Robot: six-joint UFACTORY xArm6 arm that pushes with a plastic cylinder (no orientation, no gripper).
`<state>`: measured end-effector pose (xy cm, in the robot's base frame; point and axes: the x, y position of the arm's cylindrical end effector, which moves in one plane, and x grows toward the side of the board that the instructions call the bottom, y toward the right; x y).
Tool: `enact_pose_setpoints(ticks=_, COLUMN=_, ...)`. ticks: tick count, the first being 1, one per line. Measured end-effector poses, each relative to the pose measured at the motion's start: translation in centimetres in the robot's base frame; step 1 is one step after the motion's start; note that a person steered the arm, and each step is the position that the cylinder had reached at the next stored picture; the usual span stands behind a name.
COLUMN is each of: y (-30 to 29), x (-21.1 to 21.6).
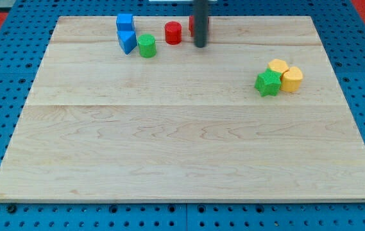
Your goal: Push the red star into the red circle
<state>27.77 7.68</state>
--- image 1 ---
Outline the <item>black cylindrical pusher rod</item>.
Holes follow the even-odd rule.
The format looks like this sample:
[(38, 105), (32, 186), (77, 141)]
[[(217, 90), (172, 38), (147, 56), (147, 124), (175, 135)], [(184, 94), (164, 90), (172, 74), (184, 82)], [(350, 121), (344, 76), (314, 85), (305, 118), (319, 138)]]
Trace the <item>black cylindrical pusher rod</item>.
[(204, 48), (207, 45), (208, 31), (208, 1), (193, 0), (193, 31), (194, 45)]

